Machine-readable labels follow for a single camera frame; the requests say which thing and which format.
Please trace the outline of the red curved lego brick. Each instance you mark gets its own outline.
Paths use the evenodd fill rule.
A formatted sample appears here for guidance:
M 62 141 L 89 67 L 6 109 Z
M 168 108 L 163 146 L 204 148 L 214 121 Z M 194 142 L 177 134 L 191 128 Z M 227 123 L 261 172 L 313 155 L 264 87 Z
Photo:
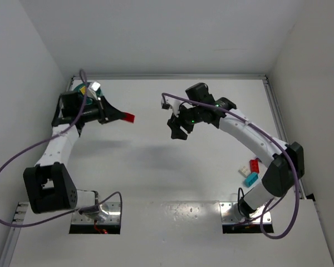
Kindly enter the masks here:
M 135 121 L 135 115 L 131 113 L 124 112 L 124 117 L 122 118 L 123 121 L 134 123 Z

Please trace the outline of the red long lego brick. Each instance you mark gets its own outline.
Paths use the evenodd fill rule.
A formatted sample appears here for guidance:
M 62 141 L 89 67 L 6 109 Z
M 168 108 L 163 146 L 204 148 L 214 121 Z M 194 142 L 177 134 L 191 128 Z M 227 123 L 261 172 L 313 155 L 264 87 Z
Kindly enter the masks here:
M 259 163 L 257 159 L 252 159 L 249 161 L 250 171 L 259 173 Z

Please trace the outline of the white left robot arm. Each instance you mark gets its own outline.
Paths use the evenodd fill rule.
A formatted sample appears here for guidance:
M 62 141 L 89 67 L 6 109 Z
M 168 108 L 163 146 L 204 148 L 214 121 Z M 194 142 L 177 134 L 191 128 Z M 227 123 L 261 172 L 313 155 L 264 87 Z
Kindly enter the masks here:
M 78 190 L 68 173 L 67 164 L 84 125 L 123 120 L 133 122 L 135 116 L 119 111 L 104 96 L 83 105 L 80 91 L 62 93 L 52 120 L 52 137 L 38 162 L 23 172 L 24 184 L 35 214 L 80 209 L 82 213 L 98 213 L 97 191 Z

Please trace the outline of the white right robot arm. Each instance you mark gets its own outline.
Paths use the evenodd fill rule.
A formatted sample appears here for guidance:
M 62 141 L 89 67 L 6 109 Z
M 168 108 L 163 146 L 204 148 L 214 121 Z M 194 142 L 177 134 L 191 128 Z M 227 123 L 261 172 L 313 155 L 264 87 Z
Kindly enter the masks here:
M 205 83 L 197 83 L 185 92 L 187 100 L 168 101 L 166 94 L 161 100 L 163 109 L 172 110 L 167 122 L 172 139 L 186 140 L 195 124 L 211 124 L 236 138 L 267 167 L 261 181 L 234 205 L 233 216 L 238 221 L 249 218 L 269 200 L 285 195 L 304 175 L 304 151 L 299 143 L 288 144 L 271 137 L 250 122 L 231 100 L 214 99 Z

